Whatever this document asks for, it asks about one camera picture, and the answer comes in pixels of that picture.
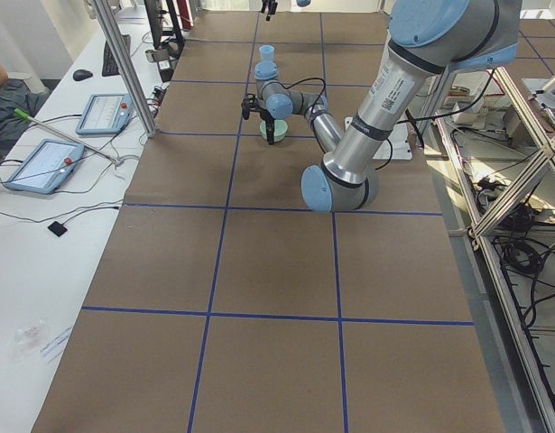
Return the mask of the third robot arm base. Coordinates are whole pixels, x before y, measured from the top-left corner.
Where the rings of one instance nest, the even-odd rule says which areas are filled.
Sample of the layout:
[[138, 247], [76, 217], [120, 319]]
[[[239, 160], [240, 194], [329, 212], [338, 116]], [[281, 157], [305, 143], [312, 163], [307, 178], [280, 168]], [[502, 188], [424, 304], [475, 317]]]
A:
[[549, 108], [555, 108], [555, 73], [551, 79], [546, 81], [543, 86], [536, 89], [532, 96], [541, 105]]

